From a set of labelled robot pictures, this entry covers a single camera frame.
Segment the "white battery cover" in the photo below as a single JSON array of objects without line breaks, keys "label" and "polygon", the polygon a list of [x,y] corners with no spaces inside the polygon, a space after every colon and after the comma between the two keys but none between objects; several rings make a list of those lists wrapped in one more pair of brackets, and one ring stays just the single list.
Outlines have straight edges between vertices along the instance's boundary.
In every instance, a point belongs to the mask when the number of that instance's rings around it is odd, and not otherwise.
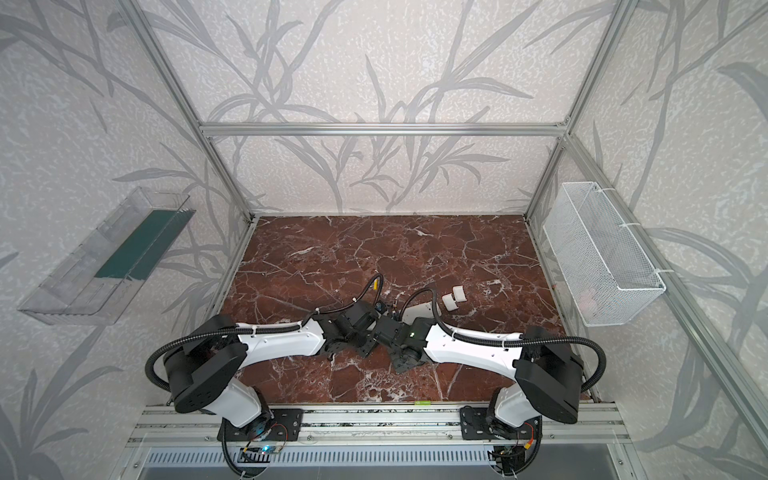
[{"label": "white battery cover", "polygon": [[464,288],[461,285],[454,286],[452,289],[452,295],[457,303],[466,302],[467,297]]},{"label": "white battery cover", "polygon": [[458,309],[458,304],[452,294],[446,294],[442,296],[442,302],[448,312]]}]

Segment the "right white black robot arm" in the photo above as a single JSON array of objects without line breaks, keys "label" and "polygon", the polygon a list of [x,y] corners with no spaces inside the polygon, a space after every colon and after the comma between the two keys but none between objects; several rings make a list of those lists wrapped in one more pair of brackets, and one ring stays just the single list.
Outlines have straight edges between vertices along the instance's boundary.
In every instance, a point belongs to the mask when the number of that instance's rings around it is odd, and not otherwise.
[{"label": "right white black robot arm", "polygon": [[578,420],[582,393],[604,375],[607,356],[591,339],[556,336],[542,327],[490,334],[417,317],[410,324],[383,316],[367,336],[384,346],[394,367],[407,371],[426,361],[462,364],[514,381],[492,394],[487,414],[502,432],[542,416],[562,424]]}]

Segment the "white remote control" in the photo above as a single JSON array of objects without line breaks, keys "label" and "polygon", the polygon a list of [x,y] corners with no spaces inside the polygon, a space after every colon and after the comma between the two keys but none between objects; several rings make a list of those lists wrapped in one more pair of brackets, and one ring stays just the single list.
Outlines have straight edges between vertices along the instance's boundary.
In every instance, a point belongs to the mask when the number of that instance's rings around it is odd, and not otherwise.
[{"label": "white remote control", "polygon": [[433,319],[432,305],[430,303],[410,305],[402,314],[401,320],[403,323],[412,324],[417,318]]}]

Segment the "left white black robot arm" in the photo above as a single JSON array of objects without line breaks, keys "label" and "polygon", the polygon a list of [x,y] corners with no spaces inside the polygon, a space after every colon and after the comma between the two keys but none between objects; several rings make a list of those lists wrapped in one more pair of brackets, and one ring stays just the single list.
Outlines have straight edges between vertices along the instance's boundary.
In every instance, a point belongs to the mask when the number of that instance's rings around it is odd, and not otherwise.
[{"label": "left white black robot arm", "polygon": [[386,310],[379,300],[357,300],[341,309],[317,310],[300,322],[271,326],[216,315],[150,354],[145,375],[171,394],[178,413],[200,410],[220,416],[224,441],[235,431],[255,440],[276,421],[263,395],[236,378],[240,370],[277,358],[332,356],[361,347],[369,327]]}]

